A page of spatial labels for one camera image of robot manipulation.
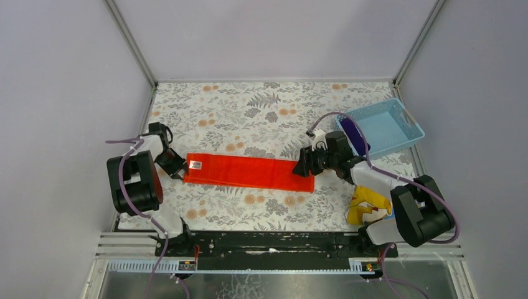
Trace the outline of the purple towel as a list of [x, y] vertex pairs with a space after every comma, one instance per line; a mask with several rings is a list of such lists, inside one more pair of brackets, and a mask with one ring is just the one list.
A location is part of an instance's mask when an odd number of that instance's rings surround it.
[[371, 146], [369, 143], [365, 142], [354, 122], [348, 118], [343, 118], [339, 124], [345, 135], [349, 138], [352, 146], [357, 151], [357, 154], [360, 156], [366, 156], [367, 152], [371, 149]]

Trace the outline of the orange towel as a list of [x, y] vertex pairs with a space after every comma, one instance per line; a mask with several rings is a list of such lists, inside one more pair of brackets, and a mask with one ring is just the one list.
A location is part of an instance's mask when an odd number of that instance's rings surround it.
[[314, 191], [314, 177], [292, 173], [295, 161], [246, 156], [189, 153], [183, 182], [282, 191]]

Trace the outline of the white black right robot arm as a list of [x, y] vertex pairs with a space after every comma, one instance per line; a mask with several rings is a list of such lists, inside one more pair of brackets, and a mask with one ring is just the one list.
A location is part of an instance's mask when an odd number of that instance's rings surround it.
[[371, 244], [406, 242], [412, 247], [440, 243], [438, 237], [456, 227], [452, 213], [435, 180], [427, 175], [410, 179], [374, 166], [367, 158], [356, 156], [341, 131], [325, 133], [314, 129], [306, 133], [311, 145], [302, 148], [292, 172], [307, 178], [333, 170], [341, 180], [366, 187], [388, 199], [394, 217], [366, 224], [359, 233]]

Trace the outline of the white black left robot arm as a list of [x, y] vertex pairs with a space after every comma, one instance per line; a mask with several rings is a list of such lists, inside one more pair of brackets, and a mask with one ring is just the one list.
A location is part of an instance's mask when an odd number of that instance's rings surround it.
[[173, 139], [168, 126], [150, 123], [147, 133], [106, 141], [130, 145], [124, 155], [108, 159], [106, 166], [116, 211], [149, 220], [161, 240], [181, 242], [190, 237], [190, 230], [181, 217], [163, 205], [163, 187], [157, 171], [161, 168], [171, 179], [179, 180], [188, 172], [187, 161], [171, 148]]

